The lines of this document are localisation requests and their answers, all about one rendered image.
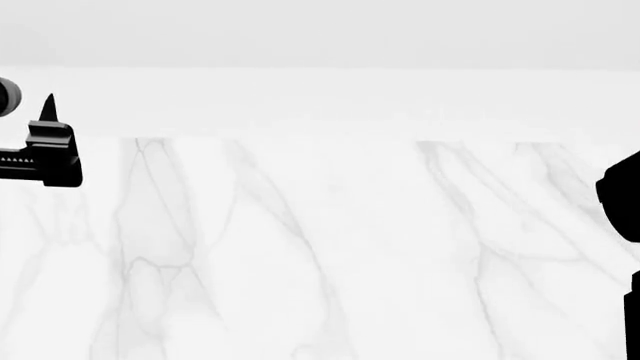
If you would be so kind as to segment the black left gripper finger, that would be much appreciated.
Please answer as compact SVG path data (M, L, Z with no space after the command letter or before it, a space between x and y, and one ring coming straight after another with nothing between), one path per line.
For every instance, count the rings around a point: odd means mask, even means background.
M27 146L72 147L75 144L74 130L60 122L53 94L46 98L37 121L28 124Z

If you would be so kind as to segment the grey round knob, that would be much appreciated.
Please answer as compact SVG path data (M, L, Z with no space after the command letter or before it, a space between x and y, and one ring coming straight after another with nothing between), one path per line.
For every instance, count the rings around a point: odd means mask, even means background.
M21 104L22 92L12 80L0 77L0 117L13 113Z

